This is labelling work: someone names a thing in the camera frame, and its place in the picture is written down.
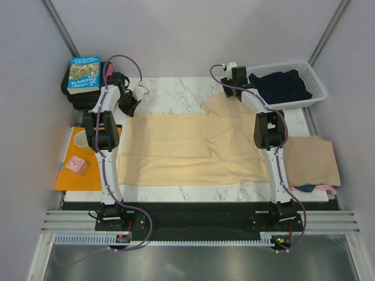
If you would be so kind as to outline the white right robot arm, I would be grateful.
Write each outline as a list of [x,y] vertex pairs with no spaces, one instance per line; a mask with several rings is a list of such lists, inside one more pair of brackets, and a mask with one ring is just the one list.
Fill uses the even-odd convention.
[[261,150],[270,181],[270,202],[283,207],[292,201],[284,167],[283,146],[288,138],[284,114],[272,108],[248,82],[247,69],[232,62],[219,65],[227,98],[235,97],[255,115],[254,143]]

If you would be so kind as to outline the yellow t-shirt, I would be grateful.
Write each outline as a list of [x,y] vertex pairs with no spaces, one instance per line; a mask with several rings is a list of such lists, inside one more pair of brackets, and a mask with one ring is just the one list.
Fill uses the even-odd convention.
[[255,115],[219,93],[197,114],[138,114],[127,120],[118,182],[137,186],[266,183]]

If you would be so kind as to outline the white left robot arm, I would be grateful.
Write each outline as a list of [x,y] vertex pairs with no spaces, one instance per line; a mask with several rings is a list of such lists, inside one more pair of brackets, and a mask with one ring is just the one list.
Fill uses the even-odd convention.
[[128,225],[128,215],[118,204],[122,201],[117,179],[117,152],[120,133],[113,111],[116,107],[128,117],[133,117],[140,103],[128,89],[129,79],[120,72],[113,72],[104,80],[95,107],[83,114],[83,125],[88,146],[95,153],[101,181],[101,207],[97,217],[108,220],[116,230]]

